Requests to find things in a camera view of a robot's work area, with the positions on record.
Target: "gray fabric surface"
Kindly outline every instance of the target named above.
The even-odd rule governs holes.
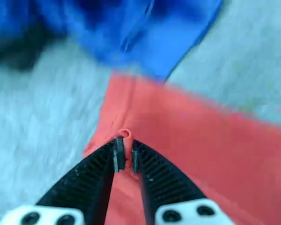
[[[0,68],[0,218],[82,158],[110,71],[70,41],[48,47],[31,73]],[[169,82],[281,124],[281,0],[225,1]]]

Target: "blue fabric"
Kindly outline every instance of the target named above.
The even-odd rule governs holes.
[[[214,21],[222,0],[0,0],[0,34],[44,22],[112,66],[164,80]]]

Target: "black ribbed grip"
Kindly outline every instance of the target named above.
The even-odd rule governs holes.
[[[79,209],[87,225],[104,224],[114,175],[115,143],[109,142],[82,160],[36,205]]]
[[[133,143],[133,164],[133,170],[139,173],[149,225],[154,224],[155,213],[162,205],[206,198],[181,170],[139,141]]]

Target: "orange-red cloth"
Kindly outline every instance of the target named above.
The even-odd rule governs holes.
[[[237,224],[281,225],[281,128],[143,78],[113,75],[85,156],[124,137],[126,170],[114,178],[107,225],[144,225],[132,141],[180,168]]]

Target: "blue cloth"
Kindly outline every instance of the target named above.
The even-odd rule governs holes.
[[[36,22],[112,66],[140,63],[164,80],[214,21],[222,0],[0,0],[0,34]]]

